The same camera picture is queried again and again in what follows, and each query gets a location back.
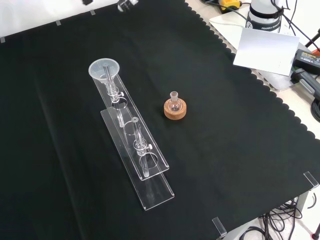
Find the table clip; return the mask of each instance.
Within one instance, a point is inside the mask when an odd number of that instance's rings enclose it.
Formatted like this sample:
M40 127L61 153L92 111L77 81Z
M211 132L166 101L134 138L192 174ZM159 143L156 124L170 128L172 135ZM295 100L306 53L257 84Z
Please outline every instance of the table clip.
M305 172L303 175L304 175L304 176L306 177L306 179L308 179L309 182L313 185L313 188L312 188L312 189L315 189L316 187L319 186L318 181L314 178L314 176L311 175L311 173L310 173L309 171Z
M226 231L225 227L222 225L219 218L215 217L214 219L212 219L212 222L214 223L216 229L219 231L220 238L224 238L227 235L227 231Z

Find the clear funnel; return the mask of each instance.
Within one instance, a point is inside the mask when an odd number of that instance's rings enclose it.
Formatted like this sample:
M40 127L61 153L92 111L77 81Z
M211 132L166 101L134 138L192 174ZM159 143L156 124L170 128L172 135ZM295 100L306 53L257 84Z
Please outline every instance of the clear funnel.
M103 84L108 84L109 82L104 66L109 66L110 75L113 80L119 73L120 66L115 60L110 58L102 58L94 61L89 67L89 74L93 79L96 79Z

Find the black tablecloth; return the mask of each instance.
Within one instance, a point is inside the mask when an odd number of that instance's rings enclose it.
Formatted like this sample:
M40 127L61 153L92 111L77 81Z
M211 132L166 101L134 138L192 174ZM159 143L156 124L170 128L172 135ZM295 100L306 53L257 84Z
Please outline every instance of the black tablecloth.
M216 239L320 180L315 136L183 0L112 5L0 44L0 239ZM120 76L170 165L175 198L144 211L88 74ZM171 91L187 102L164 117Z

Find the acrylic clamp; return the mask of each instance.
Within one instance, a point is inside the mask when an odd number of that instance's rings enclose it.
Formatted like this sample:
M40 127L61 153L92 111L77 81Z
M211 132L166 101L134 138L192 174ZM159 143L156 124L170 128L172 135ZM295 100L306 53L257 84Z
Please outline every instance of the acrylic clamp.
M172 199L175 194L163 172L169 169L164 156L142 119L113 59L96 60L89 74L106 106L102 118L144 210Z

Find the white paper card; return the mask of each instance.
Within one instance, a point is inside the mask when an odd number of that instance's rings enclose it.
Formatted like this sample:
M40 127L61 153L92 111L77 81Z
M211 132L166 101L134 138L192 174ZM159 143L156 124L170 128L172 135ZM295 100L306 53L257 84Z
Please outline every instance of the white paper card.
M299 37L244 28L233 64L289 76Z

